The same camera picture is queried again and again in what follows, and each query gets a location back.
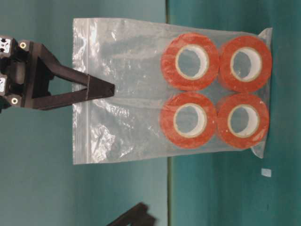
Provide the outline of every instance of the small white object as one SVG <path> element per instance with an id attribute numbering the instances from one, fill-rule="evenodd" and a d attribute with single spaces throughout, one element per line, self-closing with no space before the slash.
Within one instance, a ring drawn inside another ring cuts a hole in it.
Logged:
<path id="1" fill-rule="evenodd" d="M 236 72 L 234 71 L 233 65 L 234 65 L 234 59 L 235 56 L 239 53 L 239 52 L 243 52 L 245 53 L 250 61 L 251 61 L 251 69 L 249 74 L 244 77 L 241 78 L 239 75 L 236 74 Z M 261 60 L 261 56 L 260 54 L 253 48 L 249 48 L 249 47 L 244 47 L 244 48 L 240 48 L 238 49 L 232 56 L 231 58 L 231 71 L 232 74 L 240 81 L 242 82 L 250 82 L 253 81 L 254 79 L 256 79 L 258 77 L 258 75 L 260 74 L 261 68 L 262 68 L 262 60 Z"/>
<path id="2" fill-rule="evenodd" d="M 190 51 L 193 51 L 197 54 L 199 60 L 200 60 L 200 67 L 199 67 L 199 70 L 198 70 L 198 73 L 196 73 L 194 76 L 188 76 L 186 74 L 184 74 L 180 67 L 179 67 L 179 57 L 181 55 L 181 53 L 184 51 L 184 50 L 190 50 Z M 176 59 L 175 59 L 175 67 L 178 71 L 178 73 L 184 77 L 185 79 L 188 79 L 188 80 L 196 80 L 196 79 L 199 79 L 201 77 L 203 77 L 203 75 L 207 72 L 208 70 L 208 67 L 209 67 L 209 57 L 208 57 L 208 54 L 206 53 L 206 51 L 198 46 L 198 45 L 187 45 L 187 46 L 184 46 L 180 49 L 180 51 L 177 53 L 176 55 Z"/>
<path id="3" fill-rule="evenodd" d="M 264 177 L 270 178 L 272 176 L 272 170 L 262 168 L 261 175 L 263 175 Z"/>
<path id="4" fill-rule="evenodd" d="M 10 39 L 4 39 L 0 37 L 0 49 L 3 53 L 9 53 L 10 50 Z"/>
<path id="5" fill-rule="evenodd" d="M 178 125 L 176 123 L 176 118 L 177 118 L 178 113 L 185 107 L 193 107 L 194 110 L 198 114 L 198 122 L 197 122 L 195 128 L 187 133 L 181 132 L 178 129 Z M 197 137 L 204 131 L 204 129 L 206 128 L 206 125 L 207 125 L 207 116 L 206 116 L 204 109 L 201 106 L 196 105 L 194 103 L 187 103 L 185 105 L 182 105 L 181 107 L 179 107 L 177 109 L 177 111 L 174 114 L 174 128 L 178 132 L 178 134 L 180 134 L 182 137 L 186 137 L 186 138 Z"/>
<path id="6" fill-rule="evenodd" d="M 18 103 L 18 99 L 15 98 L 15 97 L 12 98 L 12 99 L 11 99 L 11 103 L 14 104 L 14 105 L 16 105 L 16 104 Z"/>
<path id="7" fill-rule="evenodd" d="M 0 78 L 0 92 L 4 92 L 5 82 L 6 82 L 5 78 Z"/>

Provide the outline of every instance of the teal table surface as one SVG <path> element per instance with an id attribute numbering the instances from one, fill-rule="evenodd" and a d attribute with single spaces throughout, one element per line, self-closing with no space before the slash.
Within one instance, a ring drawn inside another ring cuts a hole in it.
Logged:
<path id="1" fill-rule="evenodd" d="M 161 0 L 1 1 L 0 34 L 44 43 L 72 66 L 72 20 L 127 17 L 165 22 Z M 55 79 L 52 93 L 71 90 Z M 0 225 L 103 226 L 145 202 L 167 225 L 167 160 L 72 165 L 72 108 L 0 114 Z"/>
<path id="2" fill-rule="evenodd" d="M 171 24 L 253 33 L 273 27 L 264 159 L 250 150 L 171 158 L 171 225 L 300 225 L 300 7 L 298 0 L 168 1 Z M 272 176 L 262 176 L 262 168 Z"/>

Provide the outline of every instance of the white cardboard core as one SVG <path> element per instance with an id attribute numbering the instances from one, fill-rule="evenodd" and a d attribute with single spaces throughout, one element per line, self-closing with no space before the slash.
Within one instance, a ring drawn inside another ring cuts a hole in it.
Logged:
<path id="1" fill-rule="evenodd" d="M 190 51 L 195 52 L 200 60 L 199 70 L 194 76 L 188 76 L 188 75 L 184 74 L 179 67 L 179 56 L 184 50 L 190 50 Z M 208 65 L 209 65 L 208 54 L 202 47 L 200 47 L 198 45 L 187 45 L 187 46 L 182 47 L 180 49 L 180 51 L 177 53 L 177 56 L 175 58 L 175 67 L 176 67 L 178 73 L 182 77 L 184 77 L 185 79 L 188 79 L 188 80 L 196 80 L 196 79 L 201 78 L 207 72 Z"/>
<path id="2" fill-rule="evenodd" d="M 244 108 L 246 110 L 246 112 L 248 113 L 248 125 L 246 126 L 246 128 L 244 128 L 241 132 L 236 133 L 234 132 L 232 125 L 231 125 L 231 118 L 233 116 L 233 113 L 235 110 L 237 110 L 238 108 Z M 229 116 L 228 116 L 228 127 L 230 129 L 230 132 L 237 136 L 237 137 L 249 137 L 251 136 L 257 129 L 258 129 L 258 125 L 259 125 L 259 121 L 260 118 L 258 116 L 257 111 L 250 105 L 238 105 L 235 108 L 232 109 L 232 111 L 230 112 Z"/>
<path id="3" fill-rule="evenodd" d="M 198 114 L 198 122 L 197 122 L 195 128 L 192 129 L 190 132 L 187 132 L 187 133 L 181 132 L 178 129 L 178 125 L 176 123 L 176 118 L 177 118 L 178 113 L 185 107 L 193 107 L 194 110 Z M 174 128 L 178 132 L 178 134 L 180 134 L 182 137 L 186 137 L 186 138 L 196 137 L 204 131 L 206 125 L 207 125 L 206 113 L 205 113 L 204 109 L 199 105 L 196 105 L 196 104 L 193 104 L 193 103 L 184 104 L 181 107 L 179 107 L 177 109 L 177 111 L 175 112 L 175 114 L 174 114 Z"/>
<path id="4" fill-rule="evenodd" d="M 241 78 L 239 75 L 237 75 L 233 69 L 234 59 L 235 59 L 237 53 L 239 53 L 239 52 L 245 53 L 249 57 L 250 62 L 251 62 L 250 72 L 244 78 Z M 249 82 L 249 81 L 256 79 L 258 77 L 258 75 L 260 74 L 261 67 L 262 67 L 261 56 L 253 48 L 249 48 L 249 47 L 240 48 L 233 54 L 233 56 L 231 58 L 231 71 L 238 80 L 243 81 L 243 82 Z"/>

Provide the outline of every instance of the orange tape roll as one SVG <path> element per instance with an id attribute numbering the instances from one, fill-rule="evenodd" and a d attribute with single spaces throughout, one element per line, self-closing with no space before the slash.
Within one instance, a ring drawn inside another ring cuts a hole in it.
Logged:
<path id="1" fill-rule="evenodd" d="M 176 124 L 179 111 L 193 107 L 198 114 L 198 122 L 190 132 L 181 132 Z M 160 125 L 165 136 L 181 148 L 198 148 L 208 142 L 216 129 L 216 110 L 204 95 L 184 92 L 169 99 L 163 106 Z"/>
<path id="2" fill-rule="evenodd" d="M 241 78 L 233 69 L 237 53 L 248 55 L 251 68 L 248 75 Z M 253 36 L 240 36 L 222 46 L 219 82 L 237 92 L 253 92 L 261 88 L 269 79 L 272 70 L 272 55 L 266 44 Z"/>
<path id="3" fill-rule="evenodd" d="M 198 72 L 189 77 L 178 64 L 184 50 L 194 51 L 200 59 Z M 209 86 L 218 74 L 220 59 L 214 43 L 198 33 L 186 33 L 175 38 L 161 58 L 161 71 L 164 78 L 179 90 L 201 90 Z"/>
<path id="4" fill-rule="evenodd" d="M 218 134 L 227 144 L 246 149 L 259 143 L 269 129 L 269 111 L 265 103 L 251 94 L 235 94 L 222 99 L 217 105 Z M 231 125 L 233 113 L 244 108 L 249 116 L 247 127 L 235 132 Z"/>

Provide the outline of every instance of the green background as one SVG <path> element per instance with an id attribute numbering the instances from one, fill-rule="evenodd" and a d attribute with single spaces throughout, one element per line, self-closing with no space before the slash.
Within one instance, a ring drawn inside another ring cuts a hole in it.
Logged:
<path id="1" fill-rule="evenodd" d="M 160 0 L 2 0 L 0 34 L 44 43 L 72 66 L 75 17 L 165 22 Z M 53 81 L 53 93 L 71 84 Z M 166 158 L 72 165 L 72 108 L 0 114 L 0 225 L 102 226 L 137 204 L 167 224 Z"/>
<path id="2" fill-rule="evenodd" d="M 273 27 L 270 129 L 263 160 L 248 150 L 170 160 L 173 226 L 301 222 L 299 0 L 170 0 L 172 24 L 259 33 Z M 272 170 L 263 177 L 261 169 Z"/>

